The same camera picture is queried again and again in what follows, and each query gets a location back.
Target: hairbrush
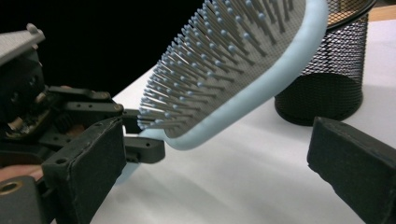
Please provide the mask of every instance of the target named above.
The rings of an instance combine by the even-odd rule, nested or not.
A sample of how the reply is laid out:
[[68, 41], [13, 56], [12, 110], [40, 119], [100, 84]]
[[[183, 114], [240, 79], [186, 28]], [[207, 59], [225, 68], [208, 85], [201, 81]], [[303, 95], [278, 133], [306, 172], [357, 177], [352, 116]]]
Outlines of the hairbrush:
[[139, 136], [191, 149], [277, 95], [325, 35], [326, 0], [206, 0], [155, 65]]

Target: white surface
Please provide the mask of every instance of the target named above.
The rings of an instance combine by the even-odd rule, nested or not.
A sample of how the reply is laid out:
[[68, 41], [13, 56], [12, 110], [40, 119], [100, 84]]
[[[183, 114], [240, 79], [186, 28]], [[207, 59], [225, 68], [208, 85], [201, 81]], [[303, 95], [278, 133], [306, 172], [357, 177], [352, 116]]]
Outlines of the white surface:
[[[345, 123], [396, 147], [396, 21], [369, 24], [364, 100]], [[149, 72], [115, 97], [138, 108]], [[283, 120], [270, 100], [203, 145], [166, 148], [113, 187], [92, 223], [360, 224], [310, 170], [311, 127]]]

